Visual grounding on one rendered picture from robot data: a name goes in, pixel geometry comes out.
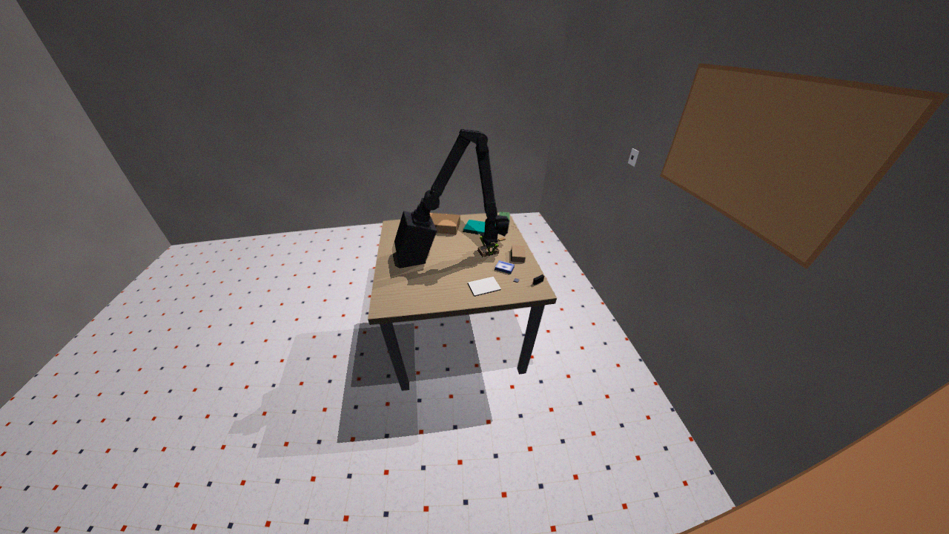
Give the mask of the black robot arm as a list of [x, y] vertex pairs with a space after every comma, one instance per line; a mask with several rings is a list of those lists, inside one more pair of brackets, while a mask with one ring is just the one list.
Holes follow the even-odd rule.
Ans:
[[[497, 239], [498, 234], [506, 236], [509, 229], [509, 219], [507, 216], [499, 216], [496, 212], [496, 203], [494, 196], [494, 185], [492, 184], [491, 166], [489, 166], [489, 148], [487, 146], [488, 138], [485, 134], [477, 132], [467, 132], [466, 129], [460, 129], [460, 135], [447, 156], [446, 162], [442, 165], [437, 179], [431, 185], [431, 190], [425, 192], [421, 204], [412, 211], [412, 222], [414, 225], [429, 227], [429, 211], [440, 208], [440, 196], [447, 185], [450, 176], [455, 170], [455, 166], [460, 162], [465, 149], [470, 142], [477, 143], [477, 161], [479, 166], [479, 176], [483, 191], [484, 209], [487, 207], [487, 219], [485, 220], [485, 229], [492, 232], [492, 240]], [[479, 132], [481, 133], [481, 132]], [[479, 146], [479, 147], [478, 147]], [[488, 149], [488, 150], [487, 150]], [[479, 151], [486, 150], [486, 151]], [[429, 210], [427, 210], [429, 209]], [[497, 216], [496, 216], [497, 215]], [[414, 218], [414, 219], [413, 219]], [[495, 226], [496, 223], [496, 226]]]

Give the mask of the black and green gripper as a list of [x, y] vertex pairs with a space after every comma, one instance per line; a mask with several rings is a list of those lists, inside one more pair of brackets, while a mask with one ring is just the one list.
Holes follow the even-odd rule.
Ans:
[[[485, 229], [485, 232], [484, 232], [485, 234], [484, 234], [484, 233], [481, 233], [480, 235], [481, 235], [482, 237], [479, 237], [479, 239], [480, 239], [480, 240], [482, 241], [482, 243], [483, 243], [483, 246], [485, 246], [485, 244], [487, 245], [487, 249], [488, 249], [489, 256], [491, 256], [491, 254], [494, 254], [494, 250], [496, 249], [496, 247], [498, 247], [498, 244], [497, 244], [498, 239], [492, 240], [492, 232], [494, 232], [494, 231], [487, 231], [487, 230]], [[484, 244], [484, 243], [485, 243], [485, 244]], [[495, 244], [494, 244], [494, 243], [495, 243]], [[489, 248], [491, 248], [491, 247], [494, 247], [494, 249], [492, 249], [492, 252], [489, 252]]]

